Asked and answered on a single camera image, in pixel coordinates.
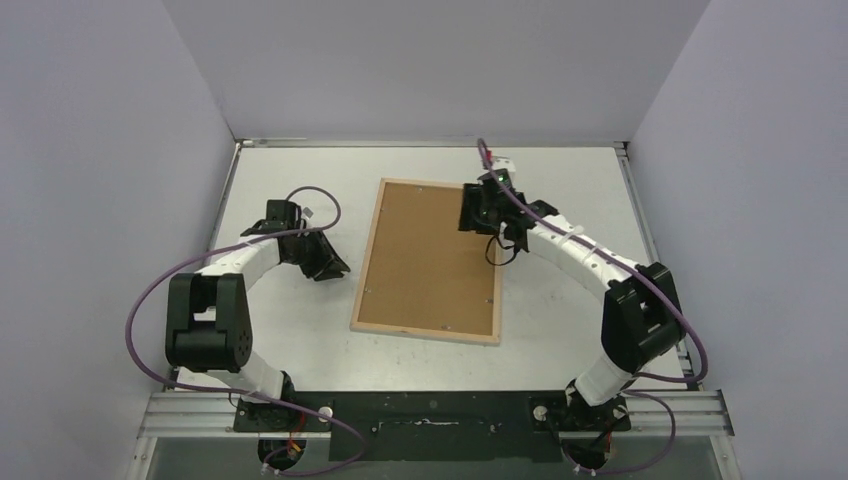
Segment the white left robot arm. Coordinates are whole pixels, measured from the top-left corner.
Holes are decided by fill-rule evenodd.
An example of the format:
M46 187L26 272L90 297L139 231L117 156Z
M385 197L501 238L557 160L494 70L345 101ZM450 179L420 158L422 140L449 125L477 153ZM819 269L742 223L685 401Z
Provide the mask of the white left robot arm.
M350 268L324 233L309 231L303 208L291 200L268 201L265 217L239 239L241 248L170 279L165 355L174 367L261 394L260 418L282 431L296 422L299 405L290 376L253 350L248 292L282 264L316 282L341 278Z

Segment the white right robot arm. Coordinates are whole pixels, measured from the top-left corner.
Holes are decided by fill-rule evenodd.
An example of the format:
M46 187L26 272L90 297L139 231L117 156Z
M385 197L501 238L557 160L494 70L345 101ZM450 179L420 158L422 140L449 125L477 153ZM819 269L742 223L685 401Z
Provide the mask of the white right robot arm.
M549 261L600 301L601 354L566 388L565 414L577 428L593 427L605 415L604 403L685 336L673 277L664 265L621 257L550 204L525 203L505 169L463 185L458 228L500 236L512 249Z

